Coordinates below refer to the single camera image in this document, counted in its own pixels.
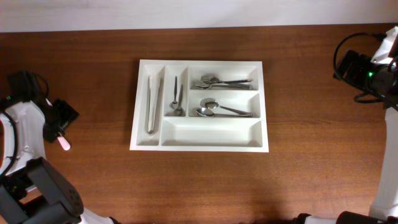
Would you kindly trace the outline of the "steel fork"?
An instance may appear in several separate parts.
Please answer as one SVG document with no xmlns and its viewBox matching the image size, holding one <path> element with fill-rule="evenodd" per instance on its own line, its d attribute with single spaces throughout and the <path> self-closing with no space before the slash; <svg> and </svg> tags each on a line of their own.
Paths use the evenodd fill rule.
<svg viewBox="0 0 398 224">
<path fill-rule="evenodd" d="M 231 84 L 231 83 L 249 83 L 252 82 L 252 79 L 243 79 L 243 80 L 221 80 L 219 77 L 213 74 L 205 74 L 202 75 L 200 78 L 201 81 L 205 83 L 226 83 L 226 84 Z"/>
<path fill-rule="evenodd" d="M 193 80 L 192 87 L 196 89 L 206 90 L 213 87 L 213 84 L 205 83 L 201 80 Z"/>
</svg>

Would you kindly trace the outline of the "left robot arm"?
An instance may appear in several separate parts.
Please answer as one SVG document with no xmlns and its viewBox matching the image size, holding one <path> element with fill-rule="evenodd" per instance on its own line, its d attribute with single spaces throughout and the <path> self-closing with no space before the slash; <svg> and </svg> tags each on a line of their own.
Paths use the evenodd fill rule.
<svg viewBox="0 0 398 224">
<path fill-rule="evenodd" d="M 37 73 L 8 75 L 11 93 L 1 99 L 4 151 L 1 159 L 1 216 L 15 224 L 118 224 L 85 208 L 77 192 L 45 158 L 45 142 L 70 149 L 65 130 L 79 117 L 66 101 L 50 102 Z"/>
</svg>

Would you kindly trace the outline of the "long metal tongs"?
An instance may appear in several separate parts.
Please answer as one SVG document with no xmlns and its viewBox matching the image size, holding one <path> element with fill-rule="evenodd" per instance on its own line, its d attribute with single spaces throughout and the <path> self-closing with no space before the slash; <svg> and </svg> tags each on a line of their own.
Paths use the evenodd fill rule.
<svg viewBox="0 0 398 224">
<path fill-rule="evenodd" d="M 150 76 L 149 77 L 149 108 L 148 108 L 148 123 L 147 133 L 153 135 L 156 129 L 157 121 L 157 105 L 159 100 L 159 91 L 161 86 L 162 77 Z"/>
</svg>

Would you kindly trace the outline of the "small steel teaspoon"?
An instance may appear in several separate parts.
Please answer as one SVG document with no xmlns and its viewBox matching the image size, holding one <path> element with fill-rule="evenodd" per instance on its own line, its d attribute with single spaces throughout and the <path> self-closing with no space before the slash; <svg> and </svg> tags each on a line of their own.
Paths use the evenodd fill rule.
<svg viewBox="0 0 398 224">
<path fill-rule="evenodd" d="M 181 116 L 183 113 L 182 99 L 183 99 L 183 84 L 180 85 L 180 92 L 179 92 L 179 96 L 178 96 L 178 106 L 174 110 L 175 116 Z"/>
<path fill-rule="evenodd" d="M 178 78 L 175 76 L 174 79 L 174 100 L 171 102 L 170 107 L 174 110 L 178 107 L 178 101 L 177 101 L 177 85 L 178 85 Z"/>
</svg>

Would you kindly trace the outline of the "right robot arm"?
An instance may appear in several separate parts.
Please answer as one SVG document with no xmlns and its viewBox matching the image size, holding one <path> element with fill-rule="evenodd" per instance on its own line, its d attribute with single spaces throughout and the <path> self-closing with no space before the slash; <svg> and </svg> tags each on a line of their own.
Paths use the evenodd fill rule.
<svg viewBox="0 0 398 224">
<path fill-rule="evenodd" d="M 353 37 L 370 36 L 380 41 L 370 57 L 347 50 L 337 61 L 340 47 Z M 385 33 L 358 32 L 345 37 L 333 55 L 333 77 L 361 91 L 356 103 L 382 103 L 385 109 L 386 148 L 376 196 L 367 215 L 344 211 L 336 218 L 301 213 L 293 223 L 397 223 L 397 26 Z"/>
</svg>

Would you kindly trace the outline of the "large steel spoon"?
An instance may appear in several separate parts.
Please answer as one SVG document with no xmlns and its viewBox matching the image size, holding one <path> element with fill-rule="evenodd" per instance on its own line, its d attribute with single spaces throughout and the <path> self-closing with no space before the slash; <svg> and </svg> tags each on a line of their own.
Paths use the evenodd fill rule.
<svg viewBox="0 0 398 224">
<path fill-rule="evenodd" d="M 236 110 L 236 109 L 228 108 L 228 107 L 225 107 L 225 106 L 221 106 L 214 98 L 202 99 L 201 102 L 200 102 L 200 105 L 205 107 L 205 108 L 208 108 L 208 109 L 221 108 L 221 109 L 224 109 L 224 110 L 228 110 L 228 111 L 234 112 L 236 114 L 248 115 L 248 116 L 253 117 L 253 114 L 251 114 L 249 112 L 245 112 L 245 111 Z"/>
<path fill-rule="evenodd" d="M 253 115 L 251 114 L 219 114 L 219 113 L 214 113 L 212 110 L 208 108 L 197 108 L 196 109 L 196 114 L 202 117 L 209 117 L 209 118 L 215 118 L 215 117 L 225 117 L 225 118 L 252 118 Z"/>
</svg>

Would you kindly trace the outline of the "steel fork crosswise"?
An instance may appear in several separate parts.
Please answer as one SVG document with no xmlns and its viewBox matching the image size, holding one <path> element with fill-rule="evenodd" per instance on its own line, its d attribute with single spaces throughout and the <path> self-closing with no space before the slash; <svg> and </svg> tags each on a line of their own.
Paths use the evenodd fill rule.
<svg viewBox="0 0 398 224">
<path fill-rule="evenodd" d="M 247 84 L 225 84 L 225 83 L 212 83 L 213 87 L 220 87 L 220 88 L 238 88 L 238 89 L 243 89 L 243 90 L 252 90 L 253 87 L 252 85 L 247 85 Z"/>
</svg>

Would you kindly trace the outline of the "white plastic knife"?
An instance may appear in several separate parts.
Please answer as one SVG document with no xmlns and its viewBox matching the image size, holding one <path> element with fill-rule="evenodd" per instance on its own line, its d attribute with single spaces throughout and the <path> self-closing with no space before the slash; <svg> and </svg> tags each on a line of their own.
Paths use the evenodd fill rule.
<svg viewBox="0 0 398 224">
<path fill-rule="evenodd" d="M 71 148 L 70 143 L 66 140 L 66 138 L 61 133 L 58 133 L 57 140 L 60 143 L 60 145 L 64 151 L 70 150 L 70 148 Z"/>
</svg>

